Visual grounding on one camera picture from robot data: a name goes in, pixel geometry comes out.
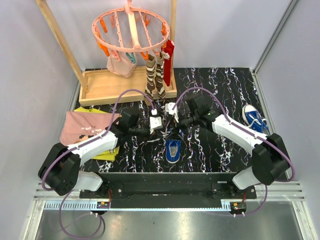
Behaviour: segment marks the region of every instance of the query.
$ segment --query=wooden pole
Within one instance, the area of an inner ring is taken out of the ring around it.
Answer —
[[[170,40],[175,42],[177,0],[171,0]],[[174,74],[174,53],[171,57],[171,76]]]
[[[88,93],[88,77],[82,74],[82,71],[73,55],[53,13],[51,12],[46,0],[35,0],[37,5],[39,6],[46,22],[48,23],[53,35],[55,36],[56,40],[58,41],[62,51],[64,52],[67,60],[69,61],[74,74],[78,78],[83,91],[87,94]]]

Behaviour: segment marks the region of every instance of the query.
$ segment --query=plastic clip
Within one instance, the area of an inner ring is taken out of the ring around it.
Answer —
[[[106,27],[106,24],[105,24],[105,21],[104,21],[103,18],[100,18],[100,24],[101,24],[101,26],[102,26],[102,28],[103,28],[103,31],[104,31],[105,33],[107,33],[107,32],[108,32],[108,29],[107,29],[107,27]]]
[[[152,50],[153,51],[153,53],[155,54],[155,55],[157,55],[157,56],[159,56],[160,55],[160,51],[161,51],[161,48],[160,48],[160,51],[156,51],[156,50]]]
[[[136,58],[135,58],[135,55],[133,52],[131,52],[131,53],[126,52],[125,55],[128,57],[128,59],[130,59],[130,61],[133,64],[136,64]]]
[[[94,34],[100,39],[100,34],[98,32],[95,32]],[[102,45],[100,44],[100,42],[98,42],[97,39],[96,39],[96,43],[98,44],[99,48],[103,49]]]
[[[104,51],[105,55],[106,55],[107,57],[109,57],[109,56],[110,56],[110,53],[109,53],[108,48],[107,48],[106,46],[103,46],[103,45],[101,45],[101,46],[102,46],[102,50]]]
[[[119,51],[111,50],[111,54],[118,60],[118,62],[121,62]]]
[[[165,50],[165,49],[167,48],[167,42],[165,42],[165,43],[161,46],[161,48],[162,48],[163,50]]]
[[[149,54],[148,54],[148,51],[146,52],[146,54],[144,54],[144,52],[140,52],[141,53],[141,56],[143,57],[144,60],[149,60]]]
[[[161,30],[162,35],[166,35],[166,26],[164,25],[164,23],[162,23],[162,30]]]
[[[145,26],[146,26],[146,27],[149,25],[150,21],[151,21],[151,18],[150,18],[150,20],[148,21],[148,20],[147,20],[147,13],[145,12],[145,13],[144,13],[144,22],[145,22]]]
[[[115,16],[112,14],[110,15],[110,23],[111,23],[111,27],[114,29],[116,27]]]

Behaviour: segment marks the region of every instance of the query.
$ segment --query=white wall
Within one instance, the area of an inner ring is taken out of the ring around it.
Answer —
[[[0,22],[0,232],[20,240],[77,80],[34,0],[1,0]]]
[[[258,72],[320,236],[320,1],[300,1]]]
[[[107,57],[98,48],[92,22],[103,12],[122,7],[127,0],[48,0],[81,69],[105,68]],[[170,0],[133,0],[170,22]],[[290,0],[177,0],[174,66],[254,68]],[[126,16],[120,18],[127,23]],[[129,33],[128,25],[120,25]],[[160,23],[148,29],[161,39]],[[118,37],[109,32],[110,41]]]

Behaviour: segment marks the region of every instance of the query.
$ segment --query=blue shoe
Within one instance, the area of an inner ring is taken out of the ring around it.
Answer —
[[[180,159],[181,141],[180,140],[167,140],[165,143],[165,158],[171,163],[175,164]]]
[[[268,121],[262,118],[258,110],[248,104],[242,108],[242,118],[247,124],[248,128],[251,128],[259,133],[270,135],[269,128],[267,126]]]

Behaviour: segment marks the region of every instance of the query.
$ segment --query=wooden stand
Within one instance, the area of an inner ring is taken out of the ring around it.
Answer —
[[[137,66],[128,78],[114,74],[107,69],[85,71],[82,73],[53,13],[46,2],[47,0],[35,1],[81,84],[79,102],[82,106],[114,104],[118,96],[128,89],[138,89],[142,92],[145,91],[147,84],[146,66]],[[176,7],[177,0],[171,0],[170,39],[172,41],[175,40],[176,32]],[[163,83],[166,98],[175,98],[177,96],[176,81],[172,69],[174,62],[173,56],[171,62],[171,84],[170,86],[167,86]],[[159,98],[157,91],[153,92],[153,98]],[[144,96],[138,92],[128,92],[123,95],[119,102],[135,102],[143,99]]]

